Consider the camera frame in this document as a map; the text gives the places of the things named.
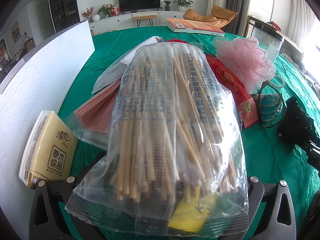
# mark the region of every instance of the blue patterned fabric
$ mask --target blue patterned fabric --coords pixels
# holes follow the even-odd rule
[[[254,101],[258,100],[258,94],[251,95]],[[272,125],[281,113],[283,104],[278,94],[261,94],[260,96],[260,117],[262,126]]]

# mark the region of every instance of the wooden stool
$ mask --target wooden stool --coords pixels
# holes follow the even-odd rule
[[[153,21],[152,19],[157,19],[158,16],[157,15],[146,15],[146,16],[138,16],[138,17],[133,17],[132,20],[137,20],[137,26],[140,27],[140,22],[141,20],[144,20],[144,19],[149,19],[149,23],[150,23],[150,26],[153,26]]]

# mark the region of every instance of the potted plant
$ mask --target potted plant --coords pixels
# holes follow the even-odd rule
[[[188,7],[191,7],[193,1],[191,0],[173,0],[173,3],[178,5],[178,10],[180,12],[185,12]]]
[[[89,22],[91,22],[91,16],[92,16],[92,13],[93,13],[93,9],[94,9],[94,6],[93,7],[90,7],[90,9],[87,8],[86,11],[84,11],[81,15],[83,16],[83,18],[85,18],[86,20],[89,20]]]
[[[110,17],[111,11],[110,7],[107,4],[100,6],[98,14],[101,13],[104,15],[104,18]]]
[[[170,5],[171,1],[170,0],[164,0],[163,2],[165,3],[164,9],[166,11],[170,11],[170,6],[169,5]]]

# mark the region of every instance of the white vase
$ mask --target white vase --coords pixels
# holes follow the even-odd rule
[[[178,11],[185,12],[186,10],[187,8],[185,6],[181,6],[181,5],[178,6]]]
[[[99,14],[95,14],[95,15],[92,16],[92,21],[96,22],[98,20],[100,20],[100,15]]]

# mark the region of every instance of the pink mesh sponge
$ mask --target pink mesh sponge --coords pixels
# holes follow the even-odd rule
[[[249,94],[260,89],[262,83],[276,74],[276,67],[267,59],[267,51],[259,47],[254,37],[235,38],[233,41],[218,37],[213,40],[217,58],[244,84]]]

